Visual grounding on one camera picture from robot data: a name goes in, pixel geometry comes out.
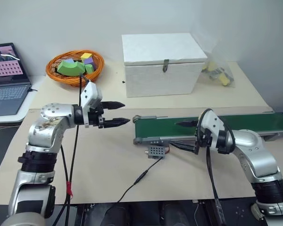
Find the orange basket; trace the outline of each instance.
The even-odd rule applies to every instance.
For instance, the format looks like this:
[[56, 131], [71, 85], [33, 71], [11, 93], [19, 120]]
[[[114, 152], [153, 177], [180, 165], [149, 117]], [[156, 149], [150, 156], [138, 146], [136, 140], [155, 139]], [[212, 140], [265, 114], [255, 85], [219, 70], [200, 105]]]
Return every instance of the orange basket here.
[[[85, 77], [95, 82], [103, 70], [105, 61], [99, 53], [91, 51], [91, 50], [75, 50], [75, 51], [70, 51], [70, 52], [63, 53], [61, 55], [56, 56], [55, 58], [50, 60], [49, 63], [46, 65], [47, 75], [55, 81], [59, 81], [59, 82], [62, 82], [62, 83], [65, 83], [71, 86], [77, 86], [77, 87], [80, 86], [79, 76], [73, 77], [73, 76], [62, 75], [60, 73], [57, 73], [57, 69], [58, 69], [58, 65], [60, 64], [62, 60], [66, 60], [69, 58], [72, 58], [75, 61], [81, 60], [81, 55], [83, 53], [92, 53], [92, 58], [97, 68], [93, 73], [85, 74]], [[82, 79], [82, 86], [85, 86], [85, 85], [86, 85], [86, 82], [84, 79]]]

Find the white foam box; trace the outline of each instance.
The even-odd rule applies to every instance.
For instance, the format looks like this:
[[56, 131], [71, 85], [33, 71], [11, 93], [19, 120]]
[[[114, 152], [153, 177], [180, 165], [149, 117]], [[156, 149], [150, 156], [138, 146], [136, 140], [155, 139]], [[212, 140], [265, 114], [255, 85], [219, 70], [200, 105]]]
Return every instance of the white foam box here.
[[189, 33], [125, 34], [122, 40], [127, 97], [193, 91], [207, 56]]

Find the conveyor belt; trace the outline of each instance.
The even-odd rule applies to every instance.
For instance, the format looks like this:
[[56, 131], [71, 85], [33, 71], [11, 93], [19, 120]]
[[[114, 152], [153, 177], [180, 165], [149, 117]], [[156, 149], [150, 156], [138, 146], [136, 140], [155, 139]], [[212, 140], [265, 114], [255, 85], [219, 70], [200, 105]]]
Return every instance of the conveyor belt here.
[[[245, 114], [219, 116], [224, 119], [234, 130], [250, 129], [265, 138], [283, 136], [283, 113]], [[174, 139], [191, 139], [195, 134], [195, 128], [187, 128], [175, 123], [183, 120], [197, 120], [190, 118], [168, 118], [156, 116], [137, 116], [135, 123], [135, 144], [146, 144], [148, 141], [160, 141]]]

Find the laptop screen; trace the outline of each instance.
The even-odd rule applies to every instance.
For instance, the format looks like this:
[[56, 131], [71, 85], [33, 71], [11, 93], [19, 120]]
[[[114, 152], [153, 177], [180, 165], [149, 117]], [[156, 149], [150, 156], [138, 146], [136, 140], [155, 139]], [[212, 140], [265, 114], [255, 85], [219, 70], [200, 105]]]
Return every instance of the laptop screen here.
[[0, 85], [27, 83], [29, 79], [12, 43], [0, 44]]

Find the beige table surface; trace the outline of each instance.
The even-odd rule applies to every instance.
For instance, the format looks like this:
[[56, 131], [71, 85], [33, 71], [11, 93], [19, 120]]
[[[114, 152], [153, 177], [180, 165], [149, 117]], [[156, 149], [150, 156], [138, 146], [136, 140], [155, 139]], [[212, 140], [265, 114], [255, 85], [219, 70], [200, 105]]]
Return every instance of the beige table surface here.
[[[106, 111], [107, 119], [132, 118], [136, 114], [170, 117], [195, 116], [203, 108], [181, 109], [118, 109]], [[265, 107], [215, 108], [217, 114], [261, 113]], [[15, 134], [0, 166], [0, 204], [8, 204], [17, 169], [17, 158], [25, 151], [30, 125], [39, 117], [39, 110], [30, 110]], [[75, 129], [67, 130], [63, 139], [67, 164], [70, 167]], [[110, 129], [80, 127], [74, 167], [72, 203], [115, 202], [135, 179], [152, 163], [145, 147], [133, 145], [132, 122]], [[283, 174], [283, 139], [266, 142], [266, 148], [276, 157]], [[238, 160], [234, 155], [212, 153], [214, 181], [220, 198], [254, 196]], [[65, 198], [66, 185], [61, 154], [58, 154], [56, 204]], [[166, 158], [155, 165], [123, 201], [188, 200], [213, 198], [207, 173], [205, 150], [199, 155], [171, 147]]]
[[[122, 83], [125, 80], [122, 62], [106, 62], [96, 84], [102, 91], [103, 101], [119, 101], [128, 109], [264, 106], [266, 111], [271, 111], [237, 63], [229, 62], [229, 66], [234, 75], [235, 88], [223, 87], [200, 77], [194, 91], [188, 95], [127, 98], [125, 84]], [[76, 104], [78, 88], [46, 77], [30, 108], [40, 109], [54, 102]]]

